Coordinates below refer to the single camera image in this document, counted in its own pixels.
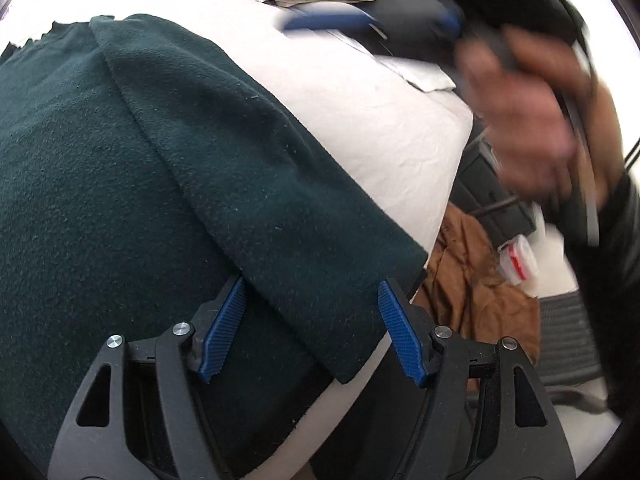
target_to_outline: black jacket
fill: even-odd
[[[599,215],[600,245],[566,244],[600,352],[609,407],[621,418],[640,388],[640,198],[624,174]]]

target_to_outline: hand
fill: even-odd
[[[553,193],[567,197],[577,142],[551,87],[581,106],[590,102],[590,76],[571,47],[556,38],[515,27],[505,27],[503,33],[526,73],[503,71],[481,40],[460,41],[456,58],[468,83],[466,100],[488,128],[487,139],[500,162],[498,174],[507,187],[529,200]],[[624,171],[620,125],[602,84],[582,109],[600,209]]]

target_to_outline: brown fabric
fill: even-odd
[[[478,220],[451,203],[428,270],[414,304],[466,338],[495,343],[512,336],[533,364],[538,361],[540,303],[505,281]]]

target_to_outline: metal screw head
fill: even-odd
[[[110,335],[109,338],[107,339],[107,346],[109,348],[117,348],[122,344],[123,341],[124,339],[122,338],[121,335],[118,335],[118,334]]]
[[[515,350],[518,347],[518,342],[513,337],[503,337],[502,346],[507,350]]]
[[[451,337],[451,334],[453,334],[451,329],[446,325],[438,325],[433,329],[433,333],[440,339],[448,339]]]
[[[189,323],[180,322],[174,325],[175,335],[185,335],[189,333],[189,330],[191,330],[191,325]]]

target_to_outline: black clamp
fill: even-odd
[[[431,390],[394,478],[575,479],[551,399],[514,338],[466,340],[409,304],[392,279],[380,283],[378,306],[405,373]],[[451,472],[470,378],[480,379],[473,442],[466,468]]]
[[[233,276],[190,322],[162,335],[102,345],[69,407],[49,463],[49,480],[172,478],[134,456],[127,441],[127,379],[133,365],[153,367],[161,416],[180,480],[232,480],[215,440],[200,423],[188,370],[209,383],[220,372],[246,306],[242,277]]]

